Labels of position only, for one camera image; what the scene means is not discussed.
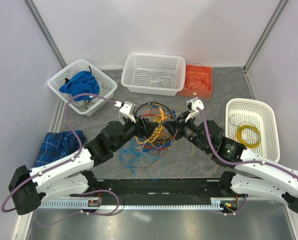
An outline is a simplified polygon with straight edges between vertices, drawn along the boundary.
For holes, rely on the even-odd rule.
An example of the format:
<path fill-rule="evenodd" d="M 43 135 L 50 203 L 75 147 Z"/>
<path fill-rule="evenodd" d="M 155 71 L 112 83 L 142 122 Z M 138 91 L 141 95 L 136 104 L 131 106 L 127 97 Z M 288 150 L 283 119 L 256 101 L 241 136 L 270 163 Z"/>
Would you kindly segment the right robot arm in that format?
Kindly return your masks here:
<path fill-rule="evenodd" d="M 224 129 L 212 120 L 199 126 L 189 120 L 168 120 L 164 127 L 176 139 L 186 138 L 212 161 L 223 167 L 254 175 L 247 178 L 224 172 L 218 191 L 224 197 L 233 193 L 256 195 L 282 202 L 298 214 L 298 170 L 267 160 L 244 145 L 224 136 Z"/>

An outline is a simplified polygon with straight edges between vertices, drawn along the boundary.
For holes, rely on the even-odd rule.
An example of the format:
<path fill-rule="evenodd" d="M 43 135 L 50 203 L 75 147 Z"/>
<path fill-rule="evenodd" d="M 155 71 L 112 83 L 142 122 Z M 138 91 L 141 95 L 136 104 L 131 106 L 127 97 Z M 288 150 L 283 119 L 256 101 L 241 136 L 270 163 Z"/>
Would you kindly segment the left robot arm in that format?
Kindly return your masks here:
<path fill-rule="evenodd" d="M 18 167 L 8 186 L 13 209 L 19 215 L 34 211 L 49 197 L 48 187 L 108 161 L 133 137 L 149 138 L 156 127 L 158 123 L 143 117 L 127 119 L 125 123 L 111 121 L 93 140 L 64 158 L 32 169 Z"/>

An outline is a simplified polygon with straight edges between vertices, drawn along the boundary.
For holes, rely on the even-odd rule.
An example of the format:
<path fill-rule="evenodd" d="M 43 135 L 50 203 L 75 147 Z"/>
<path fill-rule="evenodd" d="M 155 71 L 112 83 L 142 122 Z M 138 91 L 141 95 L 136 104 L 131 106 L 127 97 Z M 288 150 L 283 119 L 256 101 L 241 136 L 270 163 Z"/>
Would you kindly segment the white perforated basket middle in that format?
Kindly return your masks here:
<path fill-rule="evenodd" d="M 184 87 L 186 62 L 181 56 L 131 53 L 121 84 L 132 93 L 175 96 Z"/>

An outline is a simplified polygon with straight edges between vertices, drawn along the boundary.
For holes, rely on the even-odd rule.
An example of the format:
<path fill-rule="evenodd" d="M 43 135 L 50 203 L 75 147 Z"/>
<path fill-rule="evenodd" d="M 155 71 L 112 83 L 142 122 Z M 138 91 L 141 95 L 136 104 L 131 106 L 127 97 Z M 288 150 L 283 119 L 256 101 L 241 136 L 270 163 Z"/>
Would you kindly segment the orange plastic tray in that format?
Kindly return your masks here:
<path fill-rule="evenodd" d="M 178 95 L 209 99 L 212 93 L 212 67 L 199 63 L 187 64 L 184 87 L 178 92 Z"/>

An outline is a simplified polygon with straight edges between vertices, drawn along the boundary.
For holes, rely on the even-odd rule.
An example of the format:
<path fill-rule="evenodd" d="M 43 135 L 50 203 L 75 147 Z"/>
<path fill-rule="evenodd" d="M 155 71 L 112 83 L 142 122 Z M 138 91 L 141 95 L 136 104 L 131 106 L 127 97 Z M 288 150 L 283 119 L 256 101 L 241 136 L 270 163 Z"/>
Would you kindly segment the grey cloth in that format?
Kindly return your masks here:
<path fill-rule="evenodd" d="M 111 88 L 104 84 L 102 81 L 99 82 L 100 90 L 98 95 L 105 96 L 107 93 L 110 92 Z M 88 109 L 90 109 L 94 104 L 96 104 L 98 101 L 100 101 L 100 98 L 95 98 L 94 96 L 82 96 L 82 100 L 73 100 L 73 105 L 80 111 L 84 112 Z"/>

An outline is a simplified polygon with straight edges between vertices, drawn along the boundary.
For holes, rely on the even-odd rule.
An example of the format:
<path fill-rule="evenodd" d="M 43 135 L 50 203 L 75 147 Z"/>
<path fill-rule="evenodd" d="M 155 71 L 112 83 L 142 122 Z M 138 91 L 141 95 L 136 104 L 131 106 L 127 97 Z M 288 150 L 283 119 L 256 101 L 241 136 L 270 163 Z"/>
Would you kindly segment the white perforated basket left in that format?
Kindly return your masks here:
<path fill-rule="evenodd" d="M 75 74 L 81 71 L 90 71 L 91 74 L 98 81 L 98 83 L 102 81 L 104 84 L 108 85 L 111 88 L 110 92 L 107 93 L 105 96 L 92 94 L 92 93 L 87 93 L 86 96 L 88 97 L 94 96 L 95 98 L 104 97 L 108 100 L 110 100 L 113 97 L 114 91 L 117 89 L 117 83 L 114 80 L 112 80 L 110 77 L 108 77 L 106 74 L 104 74 L 102 71 L 100 71 L 98 68 L 96 68 L 95 66 L 93 66 L 91 63 L 87 62 L 84 59 L 78 59 L 74 61 L 73 63 L 69 64 L 64 69 L 59 71 L 57 74 L 55 74 L 51 79 L 48 80 L 48 87 L 51 90 L 53 90 L 53 92 L 55 92 L 64 102 L 67 103 L 72 99 L 73 96 L 71 96 L 70 94 L 61 93 L 59 91 L 59 88 L 63 86 L 67 81 L 69 81 Z M 83 100 L 83 98 L 81 97 L 83 96 L 78 96 L 75 99 Z M 70 103 L 70 107 L 74 109 L 74 111 L 77 112 L 78 114 L 85 115 L 88 117 L 93 115 L 98 109 L 100 109 L 106 103 L 105 100 L 101 99 L 96 104 L 94 104 L 90 109 L 86 111 L 80 111 L 73 105 L 73 100 Z"/>

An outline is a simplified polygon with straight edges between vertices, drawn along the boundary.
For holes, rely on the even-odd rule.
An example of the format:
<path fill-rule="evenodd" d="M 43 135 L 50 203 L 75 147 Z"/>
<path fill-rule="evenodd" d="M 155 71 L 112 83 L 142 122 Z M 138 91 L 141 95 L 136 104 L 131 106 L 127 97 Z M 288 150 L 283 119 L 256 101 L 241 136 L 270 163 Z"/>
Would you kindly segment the blue plaid cloth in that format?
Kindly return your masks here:
<path fill-rule="evenodd" d="M 46 134 L 34 167 L 41 167 L 64 158 L 79 149 L 79 142 L 71 131 Z"/>

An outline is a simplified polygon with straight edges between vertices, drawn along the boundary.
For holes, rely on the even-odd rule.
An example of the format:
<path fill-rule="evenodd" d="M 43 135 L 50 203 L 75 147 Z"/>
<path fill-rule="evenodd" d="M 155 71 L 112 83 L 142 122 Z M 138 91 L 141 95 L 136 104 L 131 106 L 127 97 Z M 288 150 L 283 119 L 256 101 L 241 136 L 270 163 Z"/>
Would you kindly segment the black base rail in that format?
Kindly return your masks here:
<path fill-rule="evenodd" d="M 98 189 L 109 190 L 119 199 L 126 196 L 171 195 L 199 198 L 235 199 L 236 193 L 221 190 L 219 178 L 161 178 L 151 179 L 105 179 L 98 183 Z"/>

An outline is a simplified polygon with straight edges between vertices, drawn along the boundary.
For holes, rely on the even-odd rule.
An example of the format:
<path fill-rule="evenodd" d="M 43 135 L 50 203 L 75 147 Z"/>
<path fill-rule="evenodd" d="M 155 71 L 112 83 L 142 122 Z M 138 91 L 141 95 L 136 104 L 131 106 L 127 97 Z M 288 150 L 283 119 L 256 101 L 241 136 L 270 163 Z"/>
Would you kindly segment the aluminium frame post right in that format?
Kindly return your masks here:
<path fill-rule="evenodd" d="M 269 37 L 271 31 L 273 30 L 275 24 L 277 23 L 280 15 L 284 11 L 286 5 L 288 4 L 289 0 L 279 0 L 277 6 L 275 7 L 271 17 L 269 18 L 264 30 L 262 31 L 258 41 L 256 42 L 250 56 L 248 57 L 245 65 L 243 66 L 243 71 L 246 74 L 250 69 L 251 65 L 253 64 L 255 58 L 259 54 L 260 50 L 262 49 L 265 41 Z"/>

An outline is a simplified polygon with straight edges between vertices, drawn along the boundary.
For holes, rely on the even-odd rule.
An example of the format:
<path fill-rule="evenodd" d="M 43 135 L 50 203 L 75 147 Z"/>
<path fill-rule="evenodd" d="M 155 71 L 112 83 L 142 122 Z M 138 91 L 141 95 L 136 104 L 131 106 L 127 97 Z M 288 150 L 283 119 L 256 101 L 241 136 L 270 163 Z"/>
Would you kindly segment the aluminium frame post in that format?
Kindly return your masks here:
<path fill-rule="evenodd" d="M 59 65 L 64 68 L 67 66 L 66 61 L 64 60 L 56 42 L 54 41 L 51 32 L 49 31 L 45 21 L 42 18 L 37 6 L 35 5 L 33 0 L 23 0 L 24 4 L 28 8 L 31 16 L 33 17 L 34 21 L 36 22 L 38 28 L 40 29 L 43 37 L 45 38 L 46 42 L 48 43 L 51 51 L 53 52 L 55 58 L 57 59 Z"/>
<path fill-rule="evenodd" d="M 262 31 L 258 41 L 256 42 L 250 56 L 248 57 L 245 65 L 243 66 L 243 71 L 246 74 L 250 69 L 251 65 L 253 64 L 255 58 L 259 54 L 260 50 L 262 49 L 265 41 L 269 37 L 271 31 L 273 30 L 275 24 L 277 23 L 280 15 L 284 11 L 286 5 L 288 4 L 289 0 L 279 0 L 277 6 L 275 7 L 271 17 L 269 18 L 264 30 Z"/>

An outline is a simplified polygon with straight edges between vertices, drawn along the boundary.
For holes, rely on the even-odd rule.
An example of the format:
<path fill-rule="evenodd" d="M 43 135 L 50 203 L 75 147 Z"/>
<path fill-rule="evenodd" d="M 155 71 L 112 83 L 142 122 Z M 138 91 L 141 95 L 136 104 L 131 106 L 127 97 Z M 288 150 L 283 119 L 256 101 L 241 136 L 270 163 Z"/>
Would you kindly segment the aluminium frame post left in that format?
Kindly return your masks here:
<path fill-rule="evenodd" d="M 59 65 L 64 68 L 67 66 L 66 61 L 64 60 L 56 42 L 54 41 L 51 32 L 49 31 L 45 21 L 42 18 L 37 6 L 35 5 L 33 0 L 23 0 L 24 4 L 28 8 L 31 16 L 33 17 L 34 21 L 36 22 L 38 28 L 40 29 L 43 37 L 45 38 L 46 42 L 48 43 L 51 51 L 53 52 L 55 58 L 57 59 Z"/>

